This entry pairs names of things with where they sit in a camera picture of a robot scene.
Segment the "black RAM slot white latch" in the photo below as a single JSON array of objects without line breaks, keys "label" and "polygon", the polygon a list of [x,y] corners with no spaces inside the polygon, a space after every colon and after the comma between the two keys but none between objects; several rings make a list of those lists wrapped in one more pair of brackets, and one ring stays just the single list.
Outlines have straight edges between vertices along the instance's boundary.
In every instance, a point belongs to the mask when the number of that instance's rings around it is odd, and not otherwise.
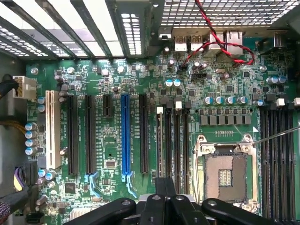
[{"label": "black RAM slot white latch", "polygon": [[291,103],[287,111],[287,125],[291,130],[287,139],[287,181],[289,194],[289,221],[300,224],[300,103]]},{"label": "black RAM slot white latch", "polygon": [[[277,135],[280,133],[280,129],[278,129],[278,121],[277,121],[277,111],[276,110],[269,110],[269,134],[270,136]],[[272,217],[275,221],[279,221],[282,216],[281,212],[281,179],[279,177],[280,172],[280,153],[281,150],[279,150],[279,143],[278,143],[279,137],[273,137],[269,140],[269,146],[270,146],[270,160],[271,160],[271,181],[272,181]]]},{"label": "black RAM slot white latch", "polygon": [[173,111],[173,129],[174,129],[174,179],[175,179],[175,190],[180,193],[180,115],[182,110],[182,102],[175,102],[175,109]]},{"label": "black RAM slot white latch", "polygon": [[162,113],[163,115],[164,109],[162,106],[157,107],[157,176],[159,176],[159,114]]}]

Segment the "green motherboard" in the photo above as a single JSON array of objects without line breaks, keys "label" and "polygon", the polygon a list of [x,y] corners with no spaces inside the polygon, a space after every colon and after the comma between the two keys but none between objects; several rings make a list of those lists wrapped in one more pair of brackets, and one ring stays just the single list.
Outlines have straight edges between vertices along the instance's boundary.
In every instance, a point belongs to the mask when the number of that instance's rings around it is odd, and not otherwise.
[{"label": "green motherboard", "polygon": [[[297,81],[298,72],[293,69],[294,57],[291,52],[255,55],[251,66],[234,67],[230,62],[216,58],[194,57],[186,71],[179,66],[184,61],[179,56],[159,55],[142,61],[107,60],[100,61],[49,61],[30,63],[26,75],[37,81],[37,99],[27,104],[26,154],[37,161],[38,181],[41,184],[41,199],[36,209],[43,217],[30,217],[28,222],[46,225],[63,225],[98,206],[115,199],[127,197],[138,200],[144,194],[156,192],[157,173],[157,107],[163,112],[163,153],[165,171],[165,108],[172,103],[172,177],[174,179],[174,129],[173,111],[175,102],[182,102],[180,115],[180,194],[183,193],[183,135],[182,112],[185,102],[191,104],[189,113],[189,194],[192,193],[193,150],[198,135],[204,135],[209,142],[238,142],[246,133],[253,141],[260,140],[260,113],[265,113],[266,137],[269,134],[269,110],[283,111],[285,128],[287,111],[291,103],[300,103]],[[61,166],[46,168],[45,136],[45,91],[59,93],[60,103],[60,158]],[[148,106],[148,173],[140,172],[140,126],[139,95],[146,93]],[[112,96],[112,117],[103,117],[103,95]],[[131,122],[131,177],[134,198],[122,182],[121,150],[121,94],[130,95]],[[78,148],[79,172],[68,174],[68,97],[77,96],[78,107]],[[85,96],[95,97],[96,113],[96,170],[95,191],[100,197],[90,195],[90,184],[86,177],[85,151]],[[269,140],[265,142],[268,151],[269,219],[272,217],[272,174]],[[259,208],[254,214],[262,213],[262,171],[260,144],[257,151],[258,201]],[[287,181],[287,139],[284,135],[284,184],[285,219],[275,221],[280,225],[300,225],[289,221],[289,194]]]}]

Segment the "silver video port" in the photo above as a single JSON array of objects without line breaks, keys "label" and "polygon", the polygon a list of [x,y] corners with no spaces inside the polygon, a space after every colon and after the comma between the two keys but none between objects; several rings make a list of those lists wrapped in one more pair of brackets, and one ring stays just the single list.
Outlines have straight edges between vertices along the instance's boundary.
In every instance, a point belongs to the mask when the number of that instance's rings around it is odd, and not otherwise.
[{"label": "silver video port", "polygon": [[158,29],[158,39],[159,40],[171,40],[172,39],[172,30],[171,26],[161,26]]}]

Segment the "white expansion slot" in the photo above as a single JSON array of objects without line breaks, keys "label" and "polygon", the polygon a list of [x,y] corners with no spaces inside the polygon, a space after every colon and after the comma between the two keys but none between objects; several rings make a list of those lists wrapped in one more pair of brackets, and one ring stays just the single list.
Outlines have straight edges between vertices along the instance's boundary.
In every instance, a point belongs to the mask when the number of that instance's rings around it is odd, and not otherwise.
[{"label": "white expansion slot", "polygon": [[57,91],[45,91],[45,119],[46,168],[56,169],[61,166],[60,103]]}]

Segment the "thin metal locking lever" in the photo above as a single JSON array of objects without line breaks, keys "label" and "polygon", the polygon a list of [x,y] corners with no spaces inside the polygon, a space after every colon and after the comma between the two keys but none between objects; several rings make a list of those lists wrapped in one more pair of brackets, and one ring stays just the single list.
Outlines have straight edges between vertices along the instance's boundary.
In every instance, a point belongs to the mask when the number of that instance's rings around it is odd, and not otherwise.
[{"label": "thin metal locking lever", "polygon": [[263,138],[263,139],[261,139],[261,140],[259,140],[259,141],[256,141],[256,142],[254,142],[252,145],[253,145],[253,146],[256,146],[256,145],[258,145],[258,144],[260,144],[260,143],[263,143],[263,142],[266,142],[266,141],[268,141],[268,140],[270,140],[270,139],[274,139],[274,138],[277,138],[277,137],[280,137],[280,136],[283,136],[283,135],[292,133],[292,132],[294,132],[294,131],[296,131],[296,130],[299,130],[299,129],[300,129],[300,126],[294,127],[294,128],[291,128],[291,129],[288,129],[288,130],[286,130],[286,131],[283,131],[283,132],[280,132],[280,133],[278,133],[278,134],[275,134],[275,135],[272,135],[272,136],[268,136],[268,137]]}]

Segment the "silver rear port block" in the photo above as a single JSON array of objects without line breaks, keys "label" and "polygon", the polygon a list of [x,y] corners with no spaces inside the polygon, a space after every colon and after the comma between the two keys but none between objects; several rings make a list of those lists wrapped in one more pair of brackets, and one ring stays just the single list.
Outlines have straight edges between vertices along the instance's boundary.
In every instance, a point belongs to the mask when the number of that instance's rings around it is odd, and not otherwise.
[{"label": "silver rear port block", "polygon": [[191,51],[195,52],[203,45],[202,36],[190,36]]},{"label": "silver rear port block", "polygon": [[[227,43],[239,44],[242,45],[242,33],[236,30],[229,30],[226,32],[225,40]],[[232,45],[228,45],[227,51],[234,57],[239,57],[243,54],[243,50],[240,47],[235,47]]]},{"label": "silver rear port block", "polygon": [[[216,32],[216,36],[219,38],[220,41],[223,42],[224,40],[224,33],[223,32]],[[216,42],[214,36],[210,34],[210,42]],[[209,45],[209,49],[220,49],[220,46],[218,44],[211,44]]]},{"label": "silver rear port block", "polygon": [[187,51],[187,38],[186,36],[175,36],[174,37],[174,50],[176,52]]}]

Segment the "long black expansion slot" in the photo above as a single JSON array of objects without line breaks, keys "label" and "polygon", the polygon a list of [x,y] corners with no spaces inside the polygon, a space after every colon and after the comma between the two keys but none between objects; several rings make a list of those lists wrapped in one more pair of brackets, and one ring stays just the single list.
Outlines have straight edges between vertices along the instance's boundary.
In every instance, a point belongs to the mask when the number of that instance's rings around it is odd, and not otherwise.
[{"label": "long black expansion slot", "polygon": [[67,99],[67,135],[68,135],[68,174],[77,175],[79,172],[78,148],[78,107],[77,96]]},{"label": "long black expansion slot", "polygon": [[148,106],[146,93],[139,95],[139,126],[140,126],[140,172],[149,171],[148,142]]}]

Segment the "silver CPU socket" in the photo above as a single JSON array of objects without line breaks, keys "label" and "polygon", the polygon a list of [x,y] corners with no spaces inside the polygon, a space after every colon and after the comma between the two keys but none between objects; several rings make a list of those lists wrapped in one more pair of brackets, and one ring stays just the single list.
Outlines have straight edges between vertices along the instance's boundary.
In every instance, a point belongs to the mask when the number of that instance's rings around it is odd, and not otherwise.
[{"label": "silver CPU socket", "polygon": [[216,198],[250,212],[258,210],[257,151],[251,134],[238,142],[209,142],[198,135],[192,159],[197,203]]}]

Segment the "open metal PC case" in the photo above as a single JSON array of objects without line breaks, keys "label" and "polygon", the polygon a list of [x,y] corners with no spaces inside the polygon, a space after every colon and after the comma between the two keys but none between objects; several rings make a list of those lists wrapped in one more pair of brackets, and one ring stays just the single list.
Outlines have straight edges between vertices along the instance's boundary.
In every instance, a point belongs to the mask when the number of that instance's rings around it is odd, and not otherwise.
[{"label": "open metal PC case", "polygon": [[[158,29],[172,26],[172,39]],[[0,0],[0,51],[24,60],[138,59],[175,36],[300,33],[300,0]]]}]

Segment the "black expansion slot blue latch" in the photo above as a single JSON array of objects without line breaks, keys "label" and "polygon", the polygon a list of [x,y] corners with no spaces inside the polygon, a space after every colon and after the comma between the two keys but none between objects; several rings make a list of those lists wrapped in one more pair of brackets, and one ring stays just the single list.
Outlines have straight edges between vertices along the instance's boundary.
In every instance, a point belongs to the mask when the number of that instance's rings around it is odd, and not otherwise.
[{"label": "black expansion slot blue latch", "polygon": [[95,97],[92,95],[85,96],[85,151],[86,151],[86,177],[90,184],[90,195],[100,197],[95,191],[98,177],[96,170],[96,113]]}]

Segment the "white power connector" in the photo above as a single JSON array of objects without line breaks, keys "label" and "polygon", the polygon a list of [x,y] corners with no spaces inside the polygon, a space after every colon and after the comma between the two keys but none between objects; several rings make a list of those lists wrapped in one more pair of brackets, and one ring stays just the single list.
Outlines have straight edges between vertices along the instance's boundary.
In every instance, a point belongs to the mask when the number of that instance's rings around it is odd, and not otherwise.
[{"label": "white power connector", "polygon": [[13,91],[13,97],[34,101],[37,98],[37,81],[26,76],[13,76],[18,83],[17,90]]}]

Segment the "short black expansion slot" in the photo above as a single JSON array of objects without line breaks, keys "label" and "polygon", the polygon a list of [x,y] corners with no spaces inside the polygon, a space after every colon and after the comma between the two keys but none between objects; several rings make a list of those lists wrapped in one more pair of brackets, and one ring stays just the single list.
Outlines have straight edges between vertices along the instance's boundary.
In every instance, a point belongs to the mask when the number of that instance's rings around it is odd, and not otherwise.
[{"label": "short black expansion slot", "polygon": [[103,117],[110,118],[113,115],[113,100],[109,94],[103,95]]}]

